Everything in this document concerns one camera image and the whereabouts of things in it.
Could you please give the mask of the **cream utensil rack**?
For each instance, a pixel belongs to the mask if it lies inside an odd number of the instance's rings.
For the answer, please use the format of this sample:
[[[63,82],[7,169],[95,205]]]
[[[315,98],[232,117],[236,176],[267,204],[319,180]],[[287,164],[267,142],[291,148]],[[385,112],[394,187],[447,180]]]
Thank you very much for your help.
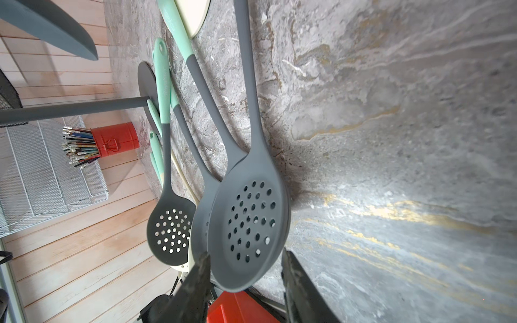
[[[211,1],[176,0],[175,3],[189,38],[194,38],[204,24]]]

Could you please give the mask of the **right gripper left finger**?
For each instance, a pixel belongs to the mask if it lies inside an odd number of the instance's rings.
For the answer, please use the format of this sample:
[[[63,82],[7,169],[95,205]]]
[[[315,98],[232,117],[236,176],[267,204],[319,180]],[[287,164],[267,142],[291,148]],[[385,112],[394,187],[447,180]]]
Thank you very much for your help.
[[[206,322],[211,258],[203,253],[176,295],[158,312],[157,322]]]

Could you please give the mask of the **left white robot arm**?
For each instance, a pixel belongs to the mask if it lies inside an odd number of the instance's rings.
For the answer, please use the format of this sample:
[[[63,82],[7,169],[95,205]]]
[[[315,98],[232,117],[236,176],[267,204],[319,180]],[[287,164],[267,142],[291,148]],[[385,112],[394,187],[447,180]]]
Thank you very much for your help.
[[[98,60],[88,32],[52,1],[2,1],[1,19],[63,51]]]

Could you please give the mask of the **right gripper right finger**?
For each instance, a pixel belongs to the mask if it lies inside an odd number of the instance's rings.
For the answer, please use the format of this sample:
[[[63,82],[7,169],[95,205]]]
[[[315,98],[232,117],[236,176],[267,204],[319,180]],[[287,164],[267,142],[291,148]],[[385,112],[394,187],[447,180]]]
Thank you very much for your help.
[[[286,248],[281,266],[287,322],[339,322],[295,254]]]

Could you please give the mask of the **black mesh wall basket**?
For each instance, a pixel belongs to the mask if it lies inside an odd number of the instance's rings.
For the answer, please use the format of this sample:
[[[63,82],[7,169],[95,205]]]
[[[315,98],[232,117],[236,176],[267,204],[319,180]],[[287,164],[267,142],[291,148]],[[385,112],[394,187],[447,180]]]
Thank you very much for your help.
[[[3,71],[1,74],[1,110],[15,110],[22,109],[22,103],[18,92],[12,83],[5,76]]]

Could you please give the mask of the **dark grey utensil rack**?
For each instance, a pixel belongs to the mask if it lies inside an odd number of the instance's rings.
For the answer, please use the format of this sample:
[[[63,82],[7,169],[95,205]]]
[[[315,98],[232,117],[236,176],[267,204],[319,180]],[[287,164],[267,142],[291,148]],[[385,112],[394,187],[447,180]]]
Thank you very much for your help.
[[[7,135],[7,128],[13,124],[21,125],[30,121],[41,121],[50,118],[74,117],[86,114],[106,113],[116,110],[131,108],[147,108],[147,101],[158,103],[156,89],[156,77],[152,68],[145,61],[141,62],[137,69],[137,81],[140,97],[118,98],[111,100],[72,102],[32,108],[4,110],[1,112],[1,137]]]

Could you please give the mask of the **red pencil cup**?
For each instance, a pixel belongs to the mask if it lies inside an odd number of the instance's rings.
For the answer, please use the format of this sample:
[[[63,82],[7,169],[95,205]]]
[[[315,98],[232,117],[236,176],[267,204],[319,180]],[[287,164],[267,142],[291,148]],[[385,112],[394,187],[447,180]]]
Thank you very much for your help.
[[[63,127],[63,151],[69,164],[85,168],[102,157],[114,156],[140,147],[133,123],[126,122],[94,129]]]

